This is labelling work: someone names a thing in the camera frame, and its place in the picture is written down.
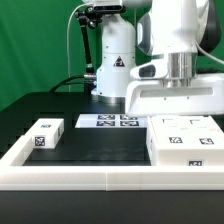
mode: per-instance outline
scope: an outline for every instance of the black and white pattern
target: black and white pattern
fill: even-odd
[[[117,61],[114,63],[114,67],[125,67],[122,58],[119,56]]]
[[[138,121],[121,121],[120,125],[121,127],[138,127],[139,123]]]
[[[183,143],[183,141],[180,137],[169,137],[169,139],[170,139],[170,143],[174,143],[174,144]]]
[[[45,137],[44,136],[36,136],[35,137],[35,146],[45,146]]]
[[[203,166],[204,163],[202,160],[190,160],[188,161],[188,166]]]
[[[51,124],[43,124],[41,125],[41,128],[50,128],[51,127]]]
[[[98,127],[114,127],[115,121],[97,121]]]
[[[199,140],[202,145],[214,145],[214,142],[211,138],[200,138]]]
[[[115,115],[113,114],[98,115],[98,120],[115,120]]]
[[[120,115],[120,119],[121,119],[121,120],[129,120],[129,121],[138,120],[137,117],[128,117],[128,116],[125,115],[125,114]]]

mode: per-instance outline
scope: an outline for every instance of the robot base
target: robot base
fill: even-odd
[[[91,97],[92,97],[92,100],[103,102],[103,103],[109,103],[109,104],[125,103],[125,97],[101,96],[96,93],[95,89],[92,90]]]

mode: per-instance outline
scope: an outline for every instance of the cable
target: cable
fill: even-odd
[[[68,26],[67,26],[67,60],[68,60],[68,77],[71,77],[71,59],[70,59],[70,29],[71,29],[71,22],[73,19],[74,14],[77,12],[78,9],[80,9],[81,7],[84,6],[88,6],[88,5],[92,5],[93,3],[86,3],[86,4],[82,4],[79,5],[78,7],[76,7],[72,14],[70,15],[69,21],[68,21]]]
[[[199,44],[197,43],[197,41],[195,41],[195,43],[196,43],[196,46],[197,46],[198,50],[199,50],[202,54],[204,54],[204,55],[207,56],[208,58],[212,59],[213,61],[215,61],[215,62],[217,62],[217,63],[219,63],[219,64],[221,64],[221,65],[224,65],[224,61],[222,61],[222,60],[220,60],[219,58],[216,58],[216,57],[212,56],[211,54],[207,53],[206,51],[204,51],[204,50],[199,46]]]
[[[84,76],[83,76],[83,75],[80,75],[80,76],[72,76],[72,77],[70,77],[70,78],[67,78],[67,79],[61,81],[60,83],[58,83],[56,86],[52,87],[52,88],[50,89],[49,92],[53,93],[53,92],[55,92],[55,90],[56,90],[58,87],[60,87],[61,85],[65,84],[65,83],[67,83],[67,82],[69,82],[69,81],[72,81],[72,80],[74,80],[74,79],[81,79],[81,78],[84,78]]]
[[[69,83],[62,83],[60,85],[55,86],[50,90],[51,93],[55,92],[61,86],[69,86],[69,85],[84,85],[84,84],[94,84],[94,82],[69,82]]]

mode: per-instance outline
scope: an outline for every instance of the white border frame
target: white border frame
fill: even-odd
[[[22,166],[33,151],[22,136],[0,160],[0,190],[224,190],[224,167]]]

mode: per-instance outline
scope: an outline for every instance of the large white box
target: large white box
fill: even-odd
[[[147,122],[152,165],[224,165],[224,133],[212,117],[155,116]]]

